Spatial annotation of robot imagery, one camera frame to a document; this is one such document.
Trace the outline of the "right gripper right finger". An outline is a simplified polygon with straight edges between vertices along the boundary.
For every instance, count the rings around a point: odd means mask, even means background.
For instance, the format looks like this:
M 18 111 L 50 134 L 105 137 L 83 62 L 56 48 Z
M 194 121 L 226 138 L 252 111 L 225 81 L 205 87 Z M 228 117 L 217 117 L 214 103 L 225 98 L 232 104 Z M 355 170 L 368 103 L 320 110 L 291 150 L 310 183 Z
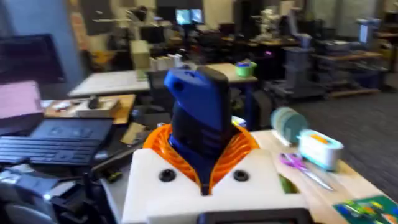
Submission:
M 301 194 L 284 192 L 269 151 L 237 126 L 210 175 L 208 199 L 215 204 L 305 204 Z

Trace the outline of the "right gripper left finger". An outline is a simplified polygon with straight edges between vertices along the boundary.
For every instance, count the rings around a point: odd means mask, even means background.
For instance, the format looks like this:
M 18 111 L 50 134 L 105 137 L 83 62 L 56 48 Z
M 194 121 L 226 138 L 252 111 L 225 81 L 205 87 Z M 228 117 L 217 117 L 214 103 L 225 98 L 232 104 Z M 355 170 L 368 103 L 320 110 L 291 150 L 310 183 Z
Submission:
M 149 134 L 132 155 L 122 223 L 175 223 L 169 209 L 200 197 L 198 178 L 169 144 L 172 127 L 162 125 Z

